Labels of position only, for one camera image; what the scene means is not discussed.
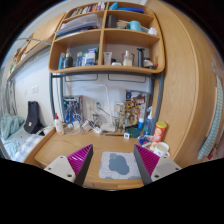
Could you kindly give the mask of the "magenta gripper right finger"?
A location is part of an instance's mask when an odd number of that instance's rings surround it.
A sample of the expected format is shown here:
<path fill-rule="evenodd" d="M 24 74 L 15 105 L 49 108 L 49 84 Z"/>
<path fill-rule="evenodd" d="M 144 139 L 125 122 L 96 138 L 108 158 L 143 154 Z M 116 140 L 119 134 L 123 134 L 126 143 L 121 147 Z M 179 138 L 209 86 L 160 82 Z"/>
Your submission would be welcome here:
<path fill-rule="evenodd" d="M 144 185 L 181 169 L 169 156 L 159 157 L 139 145 L 134 145 L 134 156 Z"/>

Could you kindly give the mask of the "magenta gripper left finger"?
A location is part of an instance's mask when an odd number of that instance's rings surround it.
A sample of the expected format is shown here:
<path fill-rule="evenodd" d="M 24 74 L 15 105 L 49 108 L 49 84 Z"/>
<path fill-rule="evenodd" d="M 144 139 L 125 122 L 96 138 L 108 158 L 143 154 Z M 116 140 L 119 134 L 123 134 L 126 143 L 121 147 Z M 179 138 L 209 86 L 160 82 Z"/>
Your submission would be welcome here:
<path fill-rule="evenodd" d="M 69 156 L 60 155 L 45 171 L 82 186 L 93 156 L 93 145 L 87 145 Z"/>

